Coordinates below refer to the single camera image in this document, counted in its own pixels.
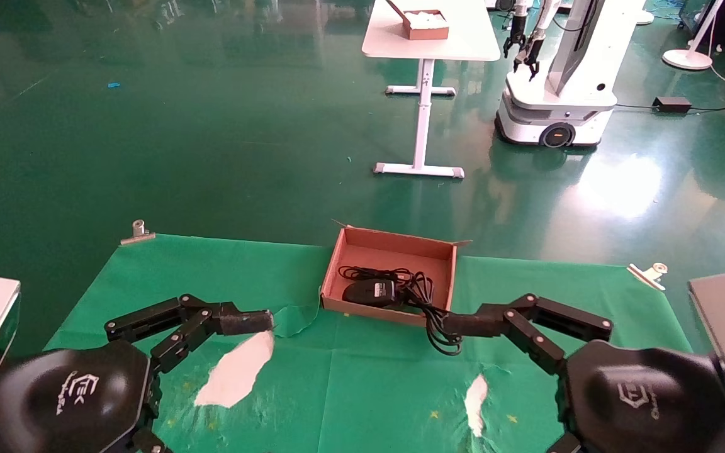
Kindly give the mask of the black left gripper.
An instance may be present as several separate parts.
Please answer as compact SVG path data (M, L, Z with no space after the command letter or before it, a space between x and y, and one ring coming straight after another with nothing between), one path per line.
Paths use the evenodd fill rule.
M109 344L8 365L0 372L0 452L167 452L152 432L152 370L170 372L212 335L273 328L269 310L184 294L106 322ZM130 344L164 332L150 359Z

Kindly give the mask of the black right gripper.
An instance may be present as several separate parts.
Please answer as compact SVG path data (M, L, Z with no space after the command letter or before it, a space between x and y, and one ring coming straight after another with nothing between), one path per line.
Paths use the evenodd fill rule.
M538 326L587 344L566 357ZM504 336L558 378L564 433L547 453L725 452L725 346L710 355L620 348L607 342L612 330L606 318L535 294L445 316L446 332Z

